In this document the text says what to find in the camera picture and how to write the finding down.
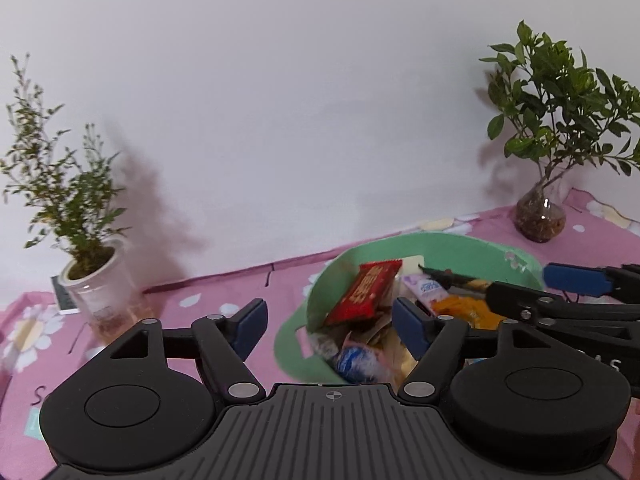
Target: pot rim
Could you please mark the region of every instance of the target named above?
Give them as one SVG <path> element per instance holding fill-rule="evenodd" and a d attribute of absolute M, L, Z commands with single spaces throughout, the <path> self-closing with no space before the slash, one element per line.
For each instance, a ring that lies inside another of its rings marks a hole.
<path fill-rule="evenodd" d="M 107 263 L 105 263 L 102 267 L 100 267 L 100 269 L 95 270 L 94 272 L 85 276 L 84 278 L 80 278 L 78 280 L 72 280 L 68 277 L 69 271 L 76 264 L 76 260 L 72 258 L 65 265 L 65 267 L 63 267 L 62 272 L 60 272 L 60 275 L 58 276 L 58 281 L 60 282 L 60 285 L 63 285 L 63 286 L 82 285 L 84 282 L 89 281 L 90 279 L 94 278 L 98 274 L 107 270 L 109 267 L 113 267 L 114 263 L 120 258 L 122 252 L 124 251 L 124 243 L 122 240 L 119 240 L 118 238 L 109 238 L 108 240 L 104 241 L 104 245 L 107 247 L 114 248 L 113 254 L 111 255 L 111 258 L 109 258 L 109 261 Z"/>

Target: potted plant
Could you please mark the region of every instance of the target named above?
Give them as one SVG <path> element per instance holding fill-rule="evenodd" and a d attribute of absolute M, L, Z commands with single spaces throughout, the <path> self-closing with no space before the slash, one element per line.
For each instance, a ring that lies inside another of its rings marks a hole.
<path fill-rule="evenodd" d="M 553 196 L 559 180 L 575 166 L 607 164 L 629 176 L 640 170 L 640 141 L 631 148 L 628 123 L 640 125 L 640 92 L 617 75 L 589 68 L 580 51 L 576 63 L 565 41 L 534 34 L 524 23 L 518 43 L 494 44 L 496 63 L 488 87 L 500 114 L 487 132 L 496 139 L 508 120 L 515 133 L 504 145 L 506 157 L 515 155 L 538 165 L 540 179 L 513 211 L 517 229 L 529 240 L 546 242 L 564 228 L 566 217 Z M 617 150 L 608 137 L 616 136 Z"/>
<path fill-rule="evenodd" d="M 37 209 L 25 243 L 30 248 L 47 236 L 54 247 L 71 256 L 60 274 L 95 333 L 106 342 L 115 339 L 143 317 L 152 317 L 136 290 L 124 260 L 126 228 L 113 227 L 125 209 L 112 206 L 123 191 L 114 184 L 111 165 L 116 155 L 103 155 L 103 142 L 87 124 L 82 150 L 58 145 L 68 130 L 46 133 L 46 125 L 62 105 L 46 108 L 43 90 L 26 78 L 26 63 L 12 57 L 17 87 L 15 102 L 7 105 L 14 142 L 0 158 L 0 172 L 8 178 L 4 198 L 22 195 L 25 205 Z"/>

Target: leafy plant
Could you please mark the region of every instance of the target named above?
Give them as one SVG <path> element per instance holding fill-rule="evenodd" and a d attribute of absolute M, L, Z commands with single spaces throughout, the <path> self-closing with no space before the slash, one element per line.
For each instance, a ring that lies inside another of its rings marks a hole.
<path fill-rule="evenodd" d="M 585 162 L 608 164 L 627 176 L 632 168 L 640 170 L 640 140 L 631 150 L 625 124 L 640 125 L 638 88 L 617 75 L 609 78 L 601 68 L 589 68 L 583 51 L 576 66 L 565 41 L 534 34 L 524 22 L 517 33 L 516 45 L 491 45 L 497 55 L 480 59 L 497 63 L 488 94 L 501 113 L 489 122 L 489 138 L 500 135 L 505 119 L 516 129 L 504 155 L 533 160 L 541 190 Z M 603 142 L 608 133 L 628 137 L 616 153 Z"/>
<path fill-rule="evenodd" d="M 113 248 L 104 241 L 126 228 L 113 228 L 113 221 L 124 208 L 111 206 L 113 198 L 123 190 L 111 177 L 111 163 L 117 156 L 102 154 L 103 142 L 93 124 L 85 125 L 82 140 L 85 166 L 79 162 L 76 150 L 67 147 L 56 156 L 60 139 L 69 130 L 45 133 L 49 120 L 63 105 L 45 108 L 42 87 L 26 78 L 26 62 L 20 66 L 12 57 L 17 87 L 15 102 L 7 105 L 9 122 L 14 128 L 14 143 L 0 158 L 0 173 L 8 177 L 3 195 L 21 194 L 26 206 L 38 209 L 30 221 L 28 232 L 36 235 L 25 248 L 33 247 L 51 234 L 54 247 L 70 254 L 76 264 L 69 272 L 79 279 L 106 264 Z"/>

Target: blue gripper pad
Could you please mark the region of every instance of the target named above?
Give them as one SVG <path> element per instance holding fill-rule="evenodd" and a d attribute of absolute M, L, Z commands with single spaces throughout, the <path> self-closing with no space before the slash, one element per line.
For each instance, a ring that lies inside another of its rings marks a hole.
<path fill-rule="evenodd" d="M 545 285 L 549 288 L 574 292 L 599 298 L 613 290 L 613 284 L 601 269 L 548 264 L 543 271 Z"/>
<path fill-rule="evenodd" d="M 429 317 L 407 298 L 397 298 L 391 307 L 391 323 L 411 356 L 419 361 L 429 348 L 424 323 Z"/>
<path fill-rule="evenodd" d="M 264 300 L 253 300 L 230 317 L 229 321 L 237 323 L 236 336 L 231 342 L 231 348 L 242 361 L 245 361 L 267 330 L 267 303 Z"/>

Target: wall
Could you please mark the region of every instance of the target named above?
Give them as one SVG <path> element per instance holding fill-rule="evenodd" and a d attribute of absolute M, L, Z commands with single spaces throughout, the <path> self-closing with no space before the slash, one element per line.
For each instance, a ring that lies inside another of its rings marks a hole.
<path fill-rule="evenodd" d="M 513 40 L 525 18 L 640 84 L 638 9 L 640 0 L 0 0 L 0 102 L 11 97 L 8 56 L 29 51 L 49 102 L 67 103 L 58 123 L 75 129 L 70 141 L 93 121 L 122 152 L 124 221 L 149 285 L 513 202 L 534 172 L 486 141 L 495 111 L 477 61 L 485 45 Z M 0 123 L 0 145 L 10 136 Z M 626 202 L 638 181 L 601 191 Z M 21 248 L 30 212 L 19 201 L 0 215 L 2 304 L 46 288 L 66 258 Z"/>

